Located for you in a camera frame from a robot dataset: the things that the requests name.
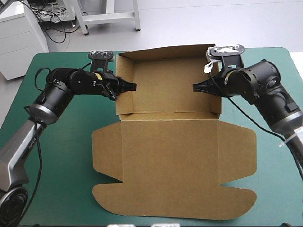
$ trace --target black cable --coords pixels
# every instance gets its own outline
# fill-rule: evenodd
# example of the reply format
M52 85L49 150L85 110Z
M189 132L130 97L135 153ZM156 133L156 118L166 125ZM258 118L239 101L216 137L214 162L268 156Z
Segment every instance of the black cable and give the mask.
M85 69L85 68L88 67L89 65L91 65L91 62L90 62L90 63L87 63L85 66L83 66L82 69Z
M294 158L295 165L297 166L297 169L298 169L298 171L299 171L300 177L301 177L301 179L302 179L302 181L303 181L303 172L302 172L302 169L301 169L301 167L300 167L299 161L298 161L298 159L295 157L295 155L294 155L293 151L291 150L291 148L290 148L289 146L288 146L288 148L289 148L290 153L292 154L292 156L293 156L293 158Z
M30 111L28 110L29 106L25 106L24 109L26 110L26 112L32 116L32 114L30 113ZM38 172L38 176L37 176L37 181L36 181L36 184L35 184L35 187L34 187L34 190L33 190L33 193L32 193L32 196L30 197L30 200L26 206L26 208L24 209L21 217L20 217L20 220L22 220L22 218L25 216L25 214L27 213L30 205L32 204L33 200L34 200L34 197L36 195L36 192L37 192L37 189L39 187L39 183L40 183L40 178L41 178L41 173L42 173L42 168L43 168L43 159L42 159L42 152L41 152L41 146L40 146L40 140L39 140L39 136L38 136L38 121L37 119L35 119L34 121L34 124L35 124L35 138L36 138L36 142L37 142L37 147L38 147L38 154L39 154L39 172Z
M221 92L221 94L222 95L224 95L224 96L226 96L227 97L227 99L242 113L242 114L244 114L248 119L250 119L258 128L260 128L261 130L263 130L263 131L265 131L265 132L267 132L267 133L269 133L269 134L271 134L271 135L273 135L273 136L276 136L276 137L278 137L279 139L281 139L282 141L285 141L285 139L282 137L282 136L280 136L279 134L277 134L277 133L274 133L274 132L272 132L272 131L269 131L269 130L267 130L267 129L265 129L265 128L263 128L262 126L260 126L255 120L253 120L250 116L248 116L248 114L246 114L237 104L235 104L235 102L234 101L232 101L232 99L230 98L230 97L228 97L227 95L225 95L224 94L224 92L221 90L221 88L219 87L219 85L215 82L215 80L214 80L214 77L212 76L212 74L210 73L209 74L210 75L210 78L212 79L212 81L213 81L213 83L216 85L216 87L219 89L219 91Z
M228 97L227 95L225 95L224 94L224 92L222 91L222 89L219 87L219 85L215 82L215 80L214 80L214 77L212 76L212 74L211 73L209 73L209 75L210 75L210 78L212 79L212 81L213 81L213 83L216 85L216 87L219 89L219 91L221 92L221 94L222 95L224 95L224 96L226 96L227 97L227 99L242 113L242 114L244 114L248 119L250 119L258 128L260 128L261 130L263 130L263 131L265 131L265 132L267 132L267 133L269 133L269 134L271 134L271 135L273 135L273 136L276 136L276 137L278 137L279 139L281 139L283 142L285 141L285 139L282 137L282 136L280 136L279 134L277 134L277 133L274 133L274 132L272 132L272 131L269 131L269 130L267 130L267 129L265 129L265 128L263 128L262 126L260 126L255 120L253 120L250 116L248 116L248 114L246 114L234 101L232 101L232 99L230 98L230 97ZM301 169L301 167L300 167L300 164L299 164L299 161L297 160L297 158L296 158L296 156L295 156L295 154L293 153L293 151L291 150L291 149L289 149L290 150L290 153L292 154L292 156L293 156L293 158L294 158L294 162L295 162L295 165L297 166L297 169L298 169L298 171L299 171L299 174L300 174L300 177L301 177L301 179L302 179L302 181L303 181L303 172L302 172L302 169Z
M51 38L51 36L47 33L46 29L44 30L44 33L49 37L49 39L50 39L51 41L53 41L53 42L56 43L56 44L62 44L62 43L65 42L65 40L66 40L65 26L64 26L63 22L61 21L61 19L58 17L57 14L55 14L54 12L51 12L51 11L43 10L43 9L34 10L32 7L30 7L29 5L25 4L25 3L22 2L21 0L17 0L17 1L18 1L18 2L21 2L23 5L25 5L26 7L28 7L28 8L32 11L32 13L34 14L34 16L37 18L37 20L38 20L39 22L43 22L43 20L42 20L41 17L39 16L39 14L40 14L41 12L48 12L48 13L52 13L52 14L53 14L53 16L50 17L50 22L52 21L52 18L53 18L53 17L57 17L57 18L59 19L60 23L62 24L63 29L64 29L64 39L63 39L61 42L58 42L58 41L54 40L53 38Z
M39 91L41 91L41 92L43 93L43 96L45 97L45 92L44 92L42 89L40 89L40 88L38 87L38 85L37 85L37 77L40 75L40 73L41 73L43 70L48 70L48 73L51 72L50 68L48 68L48 67L42 67L42 68L40 68L40 69L36 72L36 74L35 74L34 84L35 84L36 89L39 90Z

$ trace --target floor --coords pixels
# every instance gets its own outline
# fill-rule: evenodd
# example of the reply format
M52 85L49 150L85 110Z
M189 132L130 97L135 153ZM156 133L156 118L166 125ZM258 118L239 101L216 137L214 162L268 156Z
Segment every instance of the floor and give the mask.
M105 1L81 0L83 10L100 13ZM142 30L133 22L89 26L68 34L63 44L48 39L50 52L90 50L129 51L162 46L242 44L245 47L284 47L303 75L303 0L138 0ZM116 0L116 12L132 9L132 0ZM61 41L64 34L51 31ZM0 126L22 78L0 75Z

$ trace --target cardboard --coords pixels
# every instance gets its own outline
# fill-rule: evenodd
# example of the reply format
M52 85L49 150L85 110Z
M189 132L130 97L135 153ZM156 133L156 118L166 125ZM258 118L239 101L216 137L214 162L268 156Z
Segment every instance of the cardboard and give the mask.
M254 131L219 121L221 98L193 92L194 83L208 78L209 46L117 56L116 74L137 83L137 91L117 100L120 122L93 132L95 170L122 182L94 187L106 210L226 220L255 203L252 190L221 186L255 173Z

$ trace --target box flap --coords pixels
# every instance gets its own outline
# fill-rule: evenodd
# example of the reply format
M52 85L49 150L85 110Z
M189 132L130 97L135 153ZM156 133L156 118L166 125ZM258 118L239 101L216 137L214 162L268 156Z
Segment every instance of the box flap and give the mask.
M257 170L257 136L251 129L218 121L219 183L250 176Z
M119 181L123 181L121 136L120 122L95 130L92 134L94 169Z
M252 190L220 186L255 171L256 137L251 130L218 120L122 121L121 133L123 183L93 189L106 210L120 215L226 220L253 206ZM94 136L100 136L94 142L102 143L102 134ZM116 168L117 162L110 162L108 156L120 160L115 151L120 147L94 148L94 153L108 160L94 161L96 169L108 173L110 167Z
M168 46L133 52L120 53L120 56L136 61L141 60L162 60L169 58L205 57L208 47L215 44L197 44L183 46Z
M221 112L221 98L193 92L193 84L209 78L204 73L210 45L191 45L121 53L116 73L137 84L120 95L117 114Z
M218 116L210 112L192 113L132 113L120 116L121 121L170 121L170 120L199 120L217 119Z

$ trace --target green table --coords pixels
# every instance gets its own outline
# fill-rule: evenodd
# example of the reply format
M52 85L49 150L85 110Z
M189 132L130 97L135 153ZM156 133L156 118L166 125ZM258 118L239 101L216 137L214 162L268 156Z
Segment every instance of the green table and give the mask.
M303 107L303 82L289 52L283 48L256 48L247 49L243 54L246 66L264 58L278 66L285 88L297 104ZM23 107L31 104L39 94L34 87L34 75L40 67L80 68L88 62L86 52L36 55L1 128L0 147L28 117ZM114 70L115 66L110 63L109 67ZM38 84L44 86L45 74L39 77ZM257 122L266 125L255 107L241 97L234 97L233 100ZM48 126L41 136L44 158L42 179L22 224L97 226L110 223L150 225L177 222L193 226L279 226L288 222L303 225L303 184L288 149L279 148L279 139L259 130L226 99L223 100L220 119L251 128L258 136L257 172L253 176L226 184L249 188L257 193L256 204L245 215L230 221L125 217L101 208L93 198L92 188L99 183L115 182L115 179L93 169L91 133L117 122L119 118L116 116L115 103L109 99L102 96L75 96L59 121ZM31 194L38 171L36 148L26 163L26 169L30 178L26 187Z

